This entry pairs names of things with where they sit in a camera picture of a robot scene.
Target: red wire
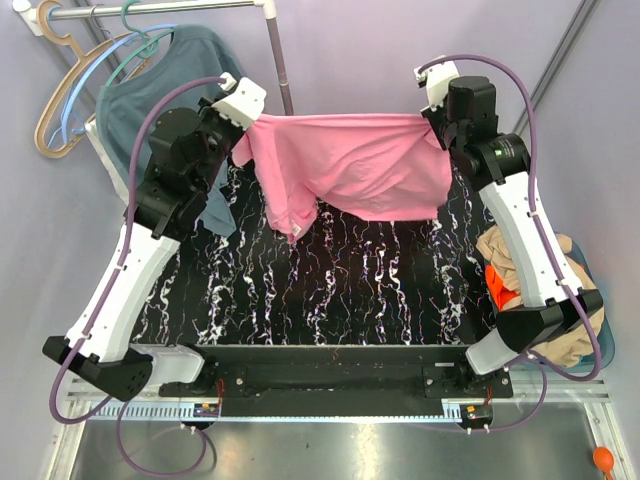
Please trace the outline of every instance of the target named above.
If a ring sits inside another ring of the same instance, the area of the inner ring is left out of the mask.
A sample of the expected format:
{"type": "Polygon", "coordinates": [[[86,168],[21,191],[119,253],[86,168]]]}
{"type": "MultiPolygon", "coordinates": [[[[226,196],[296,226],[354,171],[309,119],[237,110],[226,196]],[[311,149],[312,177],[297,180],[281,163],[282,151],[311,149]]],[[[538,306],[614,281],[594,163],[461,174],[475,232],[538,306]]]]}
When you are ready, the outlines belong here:
{"type": "Polygon", "coordinates": [[[222,396],[224,395],[224,380],[221,378],[216,383],[216,390],[218,391],[218,410],[222,407],[222,396]]]}
{"type": "Polygon", "coordinates": [[[493,389],[491,388],[491,385],[489,385],[487,387],[487,399],[484,401],[485,405],[489,405],[492,395],[493,395],[493,389]]]}

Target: beige clothing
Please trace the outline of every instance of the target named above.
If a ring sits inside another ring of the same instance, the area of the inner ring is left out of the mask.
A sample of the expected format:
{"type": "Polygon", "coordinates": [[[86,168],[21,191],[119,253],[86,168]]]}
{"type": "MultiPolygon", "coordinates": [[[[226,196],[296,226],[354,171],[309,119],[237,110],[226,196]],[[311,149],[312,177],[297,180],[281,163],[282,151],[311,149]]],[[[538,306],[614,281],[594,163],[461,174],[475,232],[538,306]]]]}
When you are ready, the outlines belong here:
{"type": "MultiPolygon", "coordinates": [[[[571,251],[572,240],[569,237],[558,234],[556,238],[563,253],[571,251]]],[[[518,281],[513,260],[511,260],[507,244],[498,227],[493,226],[483,233],[480,238],[478,238],[477,247],[485,260],[491,263],[496,273],[502,278],[504,288],[520,293],[520,282],[518,281]]],[[[585,290],[596,288],[584,269],[569,257],[566,258],[574,273],[582,282],[585,290]]],[[[515,297],[507,302],[504,310],[517,307],[521,304],[522,298],[520,296],[515,297]]],[[[596,334],[600,333],[600,328],[604,321],[604,307],[594,313],[589,320],[596,334]]],[[[593,353],[589,336],[583,325],[580,325],[575,330],[565,333],[551,342],[536,345],[534,350],[547,357],[553,363],[564,367],[573,367],[580,361],[581,356],[593,353]]]]}

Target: teal shirt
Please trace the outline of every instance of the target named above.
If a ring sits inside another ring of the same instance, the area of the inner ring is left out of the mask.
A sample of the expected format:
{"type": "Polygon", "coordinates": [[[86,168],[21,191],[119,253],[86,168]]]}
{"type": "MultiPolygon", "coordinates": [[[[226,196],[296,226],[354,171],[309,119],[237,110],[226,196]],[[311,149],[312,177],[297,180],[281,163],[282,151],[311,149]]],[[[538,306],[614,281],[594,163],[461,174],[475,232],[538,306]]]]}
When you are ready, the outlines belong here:
{"type": "MultiPolygon", "coordinates": [[[[136,135],[151,109],[176,87],[223,72],[231,73],[236,80],[243,76],[238,62],[220,37],[201,25],[179,25],[174,29],[167,53],[156,65],[125,83],[102,87],[96,106],[98,135],[125,183],[129,178],[131,150],[136,135]]],[[[213,99],[218,92],[218,85],[194,88],[170,102],[166,110],[177,107],[197,110],[200,97],[213,99]]],[[[150,133],[147,132],[147,141],[140,152],[136,172],[138,184],[144,178],[151,156],[150,133]]],[[[200,216],[205,228],[225,237],[236,230],[227,201],[219,190],[226,183],[225,163],[209,193],[207,208],[200,216]]]]}

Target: white bracket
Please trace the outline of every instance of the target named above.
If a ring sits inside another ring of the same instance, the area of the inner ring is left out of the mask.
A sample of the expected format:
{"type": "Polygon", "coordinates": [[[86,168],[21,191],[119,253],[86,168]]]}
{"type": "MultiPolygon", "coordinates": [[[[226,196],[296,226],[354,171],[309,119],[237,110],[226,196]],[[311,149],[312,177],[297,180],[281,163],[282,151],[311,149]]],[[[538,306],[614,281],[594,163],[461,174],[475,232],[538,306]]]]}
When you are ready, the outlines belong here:
{"type": "Polygon", "coordinates": [[[13,9],[20,14],[24,23],[36,37],[42,36],[42,30],[38,25],[37,9],[31,6],[29,0],[13,0],[13,9]]]}
{"type": "Polygon", "coordinates": [[[458,78],[460,74],[453,62],[444,62],[427,68],[424,72],[418,73],[420,68],[415,68],[413,73],[418,83],[426,82],[427,100],[429,108],[435,110],[444,105],[444,97],[449,93],[449,82],[458,78]]]}
{"type": "Polygon", "coordinates": [[[262,7],[264,18],[270,20],[276,18],[276,4],[274,0],[253,0],[256,7],[262,7]]]}
{"type": "MultiPolygon", "coordinates": [[[[222,78],[226,79],[222,85],[223,90],[229,91],[233,88],[235,79],[230,74],[225,72],[222,78]]],[[[222,118],[229,119],[234,125],[246,130],[262,114],[266,96],[267,92],[264,88],[243,77],[231,95],[217,101],[212,107],[220,113],[222,118]]]]}

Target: black marbled surface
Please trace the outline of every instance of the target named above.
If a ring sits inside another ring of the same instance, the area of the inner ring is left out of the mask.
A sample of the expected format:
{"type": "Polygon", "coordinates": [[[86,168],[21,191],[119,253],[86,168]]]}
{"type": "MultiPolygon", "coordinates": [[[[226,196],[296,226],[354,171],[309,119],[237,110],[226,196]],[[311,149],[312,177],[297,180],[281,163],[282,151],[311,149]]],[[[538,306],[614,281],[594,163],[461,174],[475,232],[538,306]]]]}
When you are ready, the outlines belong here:
{"type": "Polygon", "coordinates": [[[199,227],[167,265],[137,343],[474,343],[493,322],[478,235],[490,215],[454,170],[438,220],[365,222],[320,202],[295,245],[264,214],[252,163],[223,190],[238,230],[199,227]]]}

